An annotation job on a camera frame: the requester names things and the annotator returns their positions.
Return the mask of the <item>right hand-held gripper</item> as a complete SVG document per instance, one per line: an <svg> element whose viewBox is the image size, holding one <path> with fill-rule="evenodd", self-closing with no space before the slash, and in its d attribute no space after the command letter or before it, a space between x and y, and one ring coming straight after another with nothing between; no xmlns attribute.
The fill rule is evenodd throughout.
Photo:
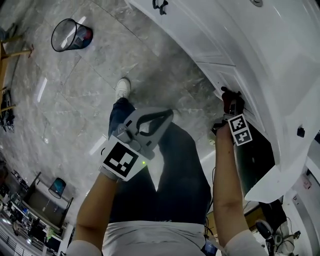
<svg viewBox="0 0 320 256"><path fill-rule="evenodd" d="M245 116L243 114L237 115L237 101L235 99L230 102L228 114L224 114L223 117L214 121L211 131L216 135L217 130L225 124L229 125L233 140L237 146L242 146L252 141L252 135Z"/></svg>

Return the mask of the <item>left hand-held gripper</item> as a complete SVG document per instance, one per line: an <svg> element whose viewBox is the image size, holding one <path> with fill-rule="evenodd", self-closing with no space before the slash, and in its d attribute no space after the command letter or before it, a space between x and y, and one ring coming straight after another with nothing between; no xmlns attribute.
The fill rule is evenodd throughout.
<svg viewBox="0 0 320 256"><path fill-rule="evenodd" d="M164 107L133 111L101 146L101 166L127 182L148 166L155 157L153 149L173 120L173 110ZM140 125L153 122L151 131Z"/></svg>

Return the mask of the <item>red-brown cloth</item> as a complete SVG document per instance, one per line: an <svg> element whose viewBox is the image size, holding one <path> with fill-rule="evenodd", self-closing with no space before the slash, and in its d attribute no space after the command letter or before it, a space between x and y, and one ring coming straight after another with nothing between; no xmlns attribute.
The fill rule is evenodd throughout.
<svg viewBox="0 0 320 256"><path fill-rule="evenodd" d="M238 116L243 113L245 101L241 98L241 93L233 92L233 91L225 91L222 94L222 101L223 101L223 111L225 114L229 115L229 106L232 100L236 100L237 103L237 115L231 115L231 116Z"/></svg>

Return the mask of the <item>person's dark trousers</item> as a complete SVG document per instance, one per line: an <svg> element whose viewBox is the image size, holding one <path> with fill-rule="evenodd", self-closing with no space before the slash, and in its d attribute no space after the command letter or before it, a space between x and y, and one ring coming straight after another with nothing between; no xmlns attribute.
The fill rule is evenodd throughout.
<svg viewBox="0 0 320 256"><path fill-rule="evenodd" d="M120 180L110 223L151 221L203 225L212 196L195 141L184 129L171 123L158 146L164 160L158 186L155 187L147 168L129 181Z"/></svg>

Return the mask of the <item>white fabric glove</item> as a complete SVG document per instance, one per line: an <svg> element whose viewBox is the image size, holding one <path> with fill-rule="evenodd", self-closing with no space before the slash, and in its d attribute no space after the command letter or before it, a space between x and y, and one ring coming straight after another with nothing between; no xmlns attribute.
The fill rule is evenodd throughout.
<svg viewBox="0 0 320 256"><path fill-rule="evenodd" d="M113 174L111 171L106 169L104 166L100 166L99 171L101 174L104 174L110 180L113 180L115 182L117 182L119 180L119 177L117 175Z"/></svg>

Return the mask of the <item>white vanity cabinet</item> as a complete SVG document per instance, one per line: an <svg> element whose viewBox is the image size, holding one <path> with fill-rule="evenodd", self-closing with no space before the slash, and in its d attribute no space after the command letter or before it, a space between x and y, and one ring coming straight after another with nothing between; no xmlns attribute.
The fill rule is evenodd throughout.
<svg viewBox="0 0 320 256"><path fill-rule="evenodd" d="M235 67L259 113L254 90L250 88L257 85L257 79L237 45L238 39L223 26L227 14L215 0L167 0L166 15L160 15L160 9L153 9L152 0L125 1L159 25L196 64L204 62Z"/></svg>

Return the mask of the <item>white shelf unit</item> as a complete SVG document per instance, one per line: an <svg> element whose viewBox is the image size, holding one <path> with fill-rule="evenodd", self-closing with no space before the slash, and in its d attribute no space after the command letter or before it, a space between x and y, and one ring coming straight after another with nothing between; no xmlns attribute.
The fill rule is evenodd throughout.
<svg viewBox="0 0 320 256"><path fill-rule="evenodd" d="M312 186L305 189L303 177ZM320 144L313 141L301 176L293 185L290 198L289 216L293 230L300 231L295 249L299 256L320 256Z"/></svg>

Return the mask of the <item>black mesh waste bin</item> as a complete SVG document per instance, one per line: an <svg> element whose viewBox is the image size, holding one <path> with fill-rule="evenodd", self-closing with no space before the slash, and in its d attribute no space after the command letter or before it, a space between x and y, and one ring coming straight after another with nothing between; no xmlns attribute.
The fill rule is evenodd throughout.
<svg viewBox="0 0 320 256"><path fill-rule="evenodd" d="M51 46L58 53L81 50L89 46L93 36L94 32L91 28L72 18L66 18L54 28L51 35Z"/></svg>

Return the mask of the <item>black bin teal liner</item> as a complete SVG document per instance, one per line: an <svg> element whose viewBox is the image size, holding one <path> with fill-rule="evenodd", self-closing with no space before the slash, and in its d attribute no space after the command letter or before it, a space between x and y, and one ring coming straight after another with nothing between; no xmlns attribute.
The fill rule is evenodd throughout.
<svg viewBox="0 0 320 256"><path fill-rule="evenodd" d="M66 185L66 182L62 178L57 177L51 184L51 186L48 188L48 191L55 198L61 199Z"/></svg>

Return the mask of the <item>person's white shirt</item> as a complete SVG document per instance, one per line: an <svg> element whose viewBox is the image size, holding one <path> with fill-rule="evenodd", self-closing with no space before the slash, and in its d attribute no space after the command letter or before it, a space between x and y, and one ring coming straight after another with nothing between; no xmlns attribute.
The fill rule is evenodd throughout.
<svg viewBox="0 0 320 256"><path fill-rule="evenodd" d="M70 243L66 256L205 256L204 226L196 223L124 221L110 223L101 248Z"/></svg>

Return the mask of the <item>black round device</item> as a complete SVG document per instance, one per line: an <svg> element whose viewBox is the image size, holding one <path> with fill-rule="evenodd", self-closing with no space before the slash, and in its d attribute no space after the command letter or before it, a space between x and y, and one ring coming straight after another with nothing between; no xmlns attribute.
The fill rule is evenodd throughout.
<svg viewBox="0 0 320 256"><path fill-rule="evenodd" d="M255 227L264 239L268 240L273 236L273 229L267 221L258 219L255 221Z"/></svg>

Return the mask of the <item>dark framed desk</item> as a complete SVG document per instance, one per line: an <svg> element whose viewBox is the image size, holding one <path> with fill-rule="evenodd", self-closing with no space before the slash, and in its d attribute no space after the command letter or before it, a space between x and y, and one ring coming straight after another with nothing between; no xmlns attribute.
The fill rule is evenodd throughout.
<svg viewBox="0 0 320 256"><path fill-rule="evenodd" d="M63 194L61 199L52 196L48 191L52 184L44 182L41 175L39 172L28 187L22 204L46 225L60 233L67 225L66 216L73 198L67 198Z"/></svg>

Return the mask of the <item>black belt-worn device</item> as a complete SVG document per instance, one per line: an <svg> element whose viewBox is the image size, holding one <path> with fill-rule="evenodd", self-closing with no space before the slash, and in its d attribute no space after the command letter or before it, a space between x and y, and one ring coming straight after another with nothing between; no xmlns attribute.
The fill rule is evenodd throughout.
<svg viewBox="0 0 320 256"><path fill-rule="evenodd" d="M209 240L205 240L205 244L201 249L201 252L205 255L205 256L216 256L218 249L209 241Z"/></svg>

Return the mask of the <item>black gear pile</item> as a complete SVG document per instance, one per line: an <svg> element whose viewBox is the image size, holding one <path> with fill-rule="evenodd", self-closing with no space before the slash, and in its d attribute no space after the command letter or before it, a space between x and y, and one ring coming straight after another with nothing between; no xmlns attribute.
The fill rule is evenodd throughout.
<svg viewBox="0 0 320 256"><path fill-rule="evenodd" d="M13 109L16 105L12 104L11 91L9 89L5 87L1 93L0 126L5 132L7 132L7 130L14 132L15 115Z"/></svg>

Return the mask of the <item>cluttered workbench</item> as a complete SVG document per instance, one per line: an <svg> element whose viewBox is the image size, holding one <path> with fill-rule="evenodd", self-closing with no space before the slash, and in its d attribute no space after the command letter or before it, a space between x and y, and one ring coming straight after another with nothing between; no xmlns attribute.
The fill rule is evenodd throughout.
<svg viewBox="0 0 320 256"><path fill-rule="evenodd" d="M13 228L13 233L24 238L28 245L39 251L46 249L47 253L54 256L66 253L70 236L64 239L64 229L57 228L25 203L19 205L7 200L2 204L0 214L5 215L4 220Z"/></svg>

